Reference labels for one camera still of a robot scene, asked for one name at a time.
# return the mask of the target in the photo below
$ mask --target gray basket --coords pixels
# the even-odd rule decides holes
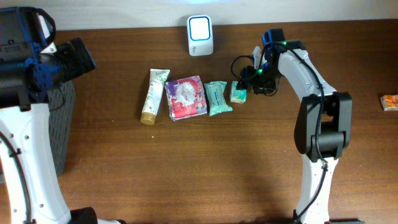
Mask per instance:
[[[67,98],[66,103],[58,110],[52,111],[49,120],[50,145],[57,176],[60,176],[65,168],[70,125],[72,123],[73,107],[76,100],[72,81],[64,83],[62,88]],[[60,106],[63,101],[62,92],[57,89],[49,90],[49,101],[50,109]],[[0,169],[0,184],[3,183],[4,175]]]

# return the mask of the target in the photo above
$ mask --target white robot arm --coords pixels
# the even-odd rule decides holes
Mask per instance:
[[[237,88],[252,86],[256,94],[273,96],[279,90],[282,76],[292,85],[302,102],[295,143],[303,160],[302,191],[294,223],[324,224],[330,219],[328,200],[333,171],[342,150],[349,144],[352,100],[349,94],[338,93],[322,78],[301,41],[286,41],[282,29],[271,29],[262,38],[264,48],[260,58],[240,56],[254,62],[259,60],[260,67],[242,69]],[[236,76],[233,64],[231,72]],[[321,123],[320,112],[333,116],[333,121]]]
[[[0,9],[0,158],[14,224],[120,224],[92,208],[70,211],[58,185],[49,139],[47,90],[95,69],[81,39],[59,45],[42,9]]]

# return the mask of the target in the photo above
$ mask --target wood grain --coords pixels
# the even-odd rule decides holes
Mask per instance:
[[[177,122],[164,96],[155,126],[139,122],[150,68],[171,69],[169,80],[199,75],[204,83],[230,83],[232,59],[250,54],[273,27],[302,40],[325,80],[353,97],[331,218],[395,223],[398,113],[384,112],[379,97],[398,94],[398,20],[215,26],[208,57],[189,56],[184,27],[59,32],[57,43],[82,37],[98,66],[74,81],[67,164],[58,179],[68,206],[92,206],[101,218],[128,223],[291,217],[302,180],[293,137],[300,102],[286,79],[275,97],[250,93],[245,104],[230,103],[231,113]],[[9,223],[5,185],[0,207],[0,222]]]

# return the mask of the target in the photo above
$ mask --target small green package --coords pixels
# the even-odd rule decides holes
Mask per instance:
[[[233,103],[244,103],[246,102],[246,90],[237,90],[236,85],[238,81],[233,81],[231,85],[231,94],[229,100]]]
[[[226,82],[221,81],[205,83],[207,98],[210,104],[210,116],[232,111],[232,107],[228,106],[224,99],[225,86]]]

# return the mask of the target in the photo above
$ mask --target orange package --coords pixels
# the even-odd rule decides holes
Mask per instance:
[[[398,95],[384,95],[381,98],[381,104],[383,105],[384,111],[398,111]]]

